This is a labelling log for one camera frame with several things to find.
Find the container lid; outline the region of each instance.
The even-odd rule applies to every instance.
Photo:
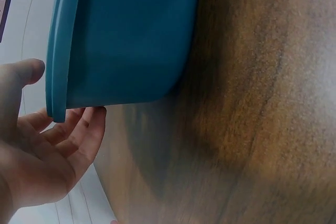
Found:
[[[48,116],[64,122],[73,26],[78,0],[55,0],[51,20],[47,64],[46,100]]]

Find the finger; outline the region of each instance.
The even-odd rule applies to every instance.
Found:
[[[16,129],[22,88],[37,82],[43,75],[42,61],[31,59],[0,66],[0,134],[11,139]]]
[[[67,158],[78,149],[87,133],[92,116],[100,109],[101,108],[86,108],[82,118],[79,120],[70,136],[56,145],[63,157]]]
[[[106,122],[106,109],[99,108],[92,116],[87,134],[78,150],[68,161],[76,174],[76,182],[83,176],[97,155],[101,141],[104,137]]]
[[[47,110],[44,108],[35,113],[21,116],[18,120],[28,122],[35,131],[41,132],[52,123],[53,119],[48,117]]]
[[[71,132],[76,127],[79,120],[82,118],[85,108],[68,110],[64,123],[57,123],[55,126],[42,133],[42,136],[51,145],[56,145],[69,137]]]

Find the white wall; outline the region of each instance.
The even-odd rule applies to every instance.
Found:
[[[22,59],[46,61],[54,0],[12,0],[0,43],[0,64]],[[45,78],[24,89],[20,115],[46,105]]]

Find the wooden surface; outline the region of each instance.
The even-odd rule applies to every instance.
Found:
[[[336,223],[336,0],[199,0],[180,89],[112,106],[121,224]]]

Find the human hand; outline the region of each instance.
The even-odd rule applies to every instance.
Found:
[[[22,88],[44,69],[34,59],[0,66],[0,182],[15,210],[65,197],[92,164],[105,131],[105,108],[68,110],[65,123],[44,132],[52,122],[45,109],[18,118]]]

